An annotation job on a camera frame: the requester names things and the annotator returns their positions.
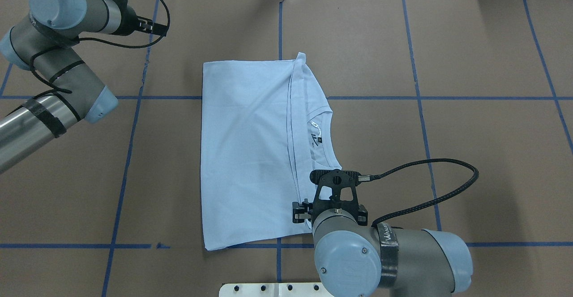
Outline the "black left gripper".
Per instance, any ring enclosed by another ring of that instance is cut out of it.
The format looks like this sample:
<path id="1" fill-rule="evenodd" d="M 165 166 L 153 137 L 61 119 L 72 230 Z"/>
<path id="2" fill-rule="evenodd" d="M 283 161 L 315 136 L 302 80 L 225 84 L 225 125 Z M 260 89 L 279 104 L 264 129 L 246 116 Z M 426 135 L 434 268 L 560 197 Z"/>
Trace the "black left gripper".
<path id="1" fill-rule="evenodd" d="M 149 18 L 138 17 L 133 7 L 129 5 L 120 7 L 120 15 L 119 36 L 131 35 L 137 30 L 139 25 L 141 25 L 139 27 L 140 32 L 156 36 L 166 36 L 169 30 L 169 26 L 155 24 L 155 22 Z"/>

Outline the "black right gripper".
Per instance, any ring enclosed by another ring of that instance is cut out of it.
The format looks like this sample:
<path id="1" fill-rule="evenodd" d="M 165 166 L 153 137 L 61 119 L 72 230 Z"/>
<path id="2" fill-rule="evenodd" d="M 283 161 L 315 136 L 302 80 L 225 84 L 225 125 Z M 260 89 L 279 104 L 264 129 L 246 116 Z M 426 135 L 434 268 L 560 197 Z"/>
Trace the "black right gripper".
<path id="1" fill-rule="evenodd" d="M 350 218 L 359 226 L 366 226 L 368 224 L 368 211 L 364 205 L 358 203 L 356 200 L 351 201 L 336 201 L 333 199 L 315 200 L 311 202 L 293 202 L 293 211 L 309 211 L 310 215 L 293 215 L 292 222 L 295 224 L 302 224 L 311 220 L 312 226 L 319 225 L 323 220 L 328 217 L 342 216 Z"/>

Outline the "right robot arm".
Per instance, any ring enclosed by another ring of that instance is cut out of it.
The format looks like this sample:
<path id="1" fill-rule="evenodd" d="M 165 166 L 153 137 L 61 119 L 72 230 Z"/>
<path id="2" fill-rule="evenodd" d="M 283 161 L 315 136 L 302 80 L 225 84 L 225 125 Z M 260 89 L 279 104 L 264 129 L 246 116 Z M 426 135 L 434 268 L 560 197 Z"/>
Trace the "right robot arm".
<path id="1" fill-rule="evenodd" d="M 370 297 L 388 289 L 391 297 L 451 297 L 471 286 L 473 260 L 459 236 L 438 230 L 362 226 L 348 208 L 315 213 L 305 200 L 292 203 L 292 221 L 312 230 L 314 265 L 334 297 Z"/>

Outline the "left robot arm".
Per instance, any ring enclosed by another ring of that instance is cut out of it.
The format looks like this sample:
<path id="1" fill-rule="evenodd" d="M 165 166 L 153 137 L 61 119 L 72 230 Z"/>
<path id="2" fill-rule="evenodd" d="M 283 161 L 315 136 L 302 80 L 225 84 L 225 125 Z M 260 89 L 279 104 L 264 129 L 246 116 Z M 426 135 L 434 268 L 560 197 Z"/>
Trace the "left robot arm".
<path id="1" fill-rule="evenodd" d="M 159 0 L 164 10 L 168 6 Z M 1 120 L 1 171 L 5 172 L 82 120 L 97 123 L 119 101 L 75 52 L 80 42 L 123 44 L 84 32 L 162 40 L 170 24 L 137 15 L 128 0 L 29 0 L 29 12 L 1 40 L 10 64 L 31 72 L 47 90 L 27 99 Z"/>

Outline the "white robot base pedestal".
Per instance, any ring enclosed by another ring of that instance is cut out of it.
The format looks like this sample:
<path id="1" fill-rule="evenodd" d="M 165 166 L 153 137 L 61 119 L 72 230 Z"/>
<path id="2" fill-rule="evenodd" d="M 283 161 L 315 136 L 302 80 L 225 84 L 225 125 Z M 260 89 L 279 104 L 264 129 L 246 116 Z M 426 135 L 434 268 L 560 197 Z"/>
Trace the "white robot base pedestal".
<path id="1" fill-rule="evenodd" d="M 320 282 L 224 284 L 219 297 L 331 297 Z"/>

